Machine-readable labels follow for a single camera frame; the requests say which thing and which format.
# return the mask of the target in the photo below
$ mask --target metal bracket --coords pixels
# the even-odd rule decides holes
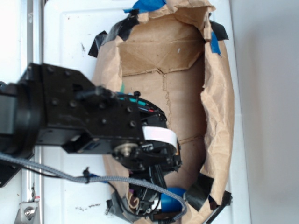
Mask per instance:
[[[20,203],[14,224],[40,224],[38,202]]]

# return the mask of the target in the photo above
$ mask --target black plastic part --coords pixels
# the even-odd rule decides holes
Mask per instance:
[[[228,191],[224,192],[223,198],[222,198],[222,203],[221,205],[217,208],[217,210],[214,212],[214,214],[209,218],[209,220],[206,222],[206,224],[211,224],[216,217],[220,214],[220,212],[226,207],[229,206],[232,202],[232,194]]]
[[[200,174],[197,181],[184,193],[185,200],[197,211],[208,199],[214,179]]]
[[[123,198],[123,204],[127,205],[127,199]],[[111,200],[106,201],[107,209],[106,213],[111,213],[123,220],[129,221],[131,223],[137,221],[139,218],[133,216],[131,213],[128,213],[126,210],[122,209],[120,202],[117,199],[116,192],[111,195]]]
[[[20,170],[11,164],[0,161],[0,188],[4,187]]]
[[[100,34],[95,36],[93,44],[88,52],[88,55],[93,57],[98,57],[100,46],[102,45],[106,36],[107,36],[106,31],[103,31]]]
[[[210,23],[218,41],[228,40],[228,34],[226,33],[226,30],[223,25],[211,20]]]
[[[132,10],[126,19],[116,23],[111,28],[109,34],[106,34],[104,31],[97,35],[88,54],[90,56],[97,57],[101,45],[104,45],[108,41],[113,41],[117,36],[119,36],[123,41],[126,41],[131,34],[132,28],[139,24],[138,14],[139,9]]]

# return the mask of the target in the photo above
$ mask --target blue painter's tape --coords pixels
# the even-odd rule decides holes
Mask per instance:
[[[212,40],[211,40],[211,49],[212,53],[221,54],[217,37],[214,32],[212,32]]]
[[[139,13],[152,12],[162,8],[165,4],[165,0],[139,0],[133,5],[133,8],[124,9],[124,12],[129,13],[133,9],[139,9]]]

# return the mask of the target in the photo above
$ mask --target white surface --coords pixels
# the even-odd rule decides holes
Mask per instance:
[[[0,0],[0,81],[21,77],[21,1]],[[0,224],[14,223],[21,202],[21,174],[0,188]]]
[[[88,55],[94,37],[126,17],[122,12],[134,0],[50,0],[45,7],[44,62],[80,70],[88,78],[93,75],[96,58]],[[235,65],[229,1],[212,1],[218,7],[212,18],[226,27],[230,41],[226,42],[235,89],[235,137],[230,177],[227,186],[233,193],[232,206],[226,207],[213,224],[249,224],[249,200],[244,155],[243,131]],[[60,148],[45,150],[46,164],[73,175],[87,167],[104,175],[101,156],[69,155]],[[45,179],[45,224],[50,223],[126,223],[107,217],[105,201],[110,198],[103,184],[75,184]]]
[[[299,1],[231,2],[252,223],[298,223]]]

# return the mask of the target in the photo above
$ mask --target black tape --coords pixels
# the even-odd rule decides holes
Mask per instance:
[[[185,200],[199,211],[211,193],[213,182],[213,178],[200,174],[197,181],[185,192]]]
[[[131,32],[132,28],[139,24],[138,21],[139,9],[134,9],[130,12],[128,17],[118,23],[116,23],[110,30],[109,34],[105,31],[98,34],[94,41],[91,49],[89,50],[89,55],[93,57],[98,56],[99,48],[107,43],[108,41],[113,41],[117,36],[119,36],[123,41],[126,41]]]
[[[228,34],[226,33],[226,30],[223,25],[211,20],[210,20],[210,24],[218,41],[228,40]]]
[[[232,194],[228,191],[225,191],[222,198],[221,205],[217,208],[217,210],[214,212],[214,214],[209,218],[209,220],[206,222],[206,224],[211,224],[214,219],[220,214],[220,212],[232,202]]]
[[[99,48],[102,45],[104,39],[106,38],[107,33],[106,31],[101,32],[100,34],[96,35],[92,44],[92,47],[90,48],[88,55],[97,57],[99,53]]]

